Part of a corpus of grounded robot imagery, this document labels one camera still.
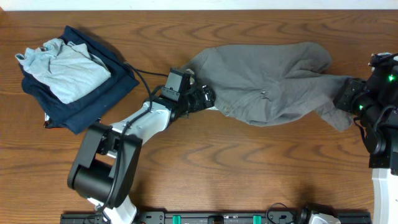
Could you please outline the grey shorts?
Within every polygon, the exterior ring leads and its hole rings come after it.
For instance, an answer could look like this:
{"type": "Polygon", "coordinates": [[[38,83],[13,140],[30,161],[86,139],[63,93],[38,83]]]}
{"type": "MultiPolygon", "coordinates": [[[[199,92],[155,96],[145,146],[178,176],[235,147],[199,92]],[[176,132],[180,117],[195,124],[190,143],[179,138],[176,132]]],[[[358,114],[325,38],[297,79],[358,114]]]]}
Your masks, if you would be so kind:
{"type": "Polygon", "coordinates": [[[216,95],[214,108],[253,126],[276,126],[314,111],[339,131],[351,115],[333,104],[346,76],[327,75],[329,52],[314,42],[224,45],[202,50],[183,69],[216,95]]]}

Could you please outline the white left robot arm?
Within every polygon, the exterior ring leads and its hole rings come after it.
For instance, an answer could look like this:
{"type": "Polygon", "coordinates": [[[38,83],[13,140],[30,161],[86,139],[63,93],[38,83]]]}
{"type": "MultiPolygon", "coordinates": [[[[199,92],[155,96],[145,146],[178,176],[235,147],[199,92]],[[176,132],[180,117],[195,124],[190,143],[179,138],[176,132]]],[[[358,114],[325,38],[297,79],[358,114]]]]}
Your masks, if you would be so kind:
{"type": "Polygon", "coordinates": [[[186,114],[211,108],[215,93],[207,85],[174,91],[162,85],[150,92],[142,108],[112,125],[95,123],[87,130],[68,175],[68,187],[95,206],[73,223],[132,223],[137,209],[129,191],[141,147],[186,114]]]}

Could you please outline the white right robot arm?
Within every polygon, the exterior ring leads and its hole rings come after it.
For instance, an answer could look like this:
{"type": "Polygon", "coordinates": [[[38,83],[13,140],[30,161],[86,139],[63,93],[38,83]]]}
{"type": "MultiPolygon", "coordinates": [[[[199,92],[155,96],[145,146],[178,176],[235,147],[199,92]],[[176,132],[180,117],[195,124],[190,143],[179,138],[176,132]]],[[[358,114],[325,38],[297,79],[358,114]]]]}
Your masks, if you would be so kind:
{"type": "Polygon", "coordinates": [[[354,116],[369,153],[373,223],[397,223],[397,54],[371,55],[371,76],[347,78],[333,104],[354,116]]]}

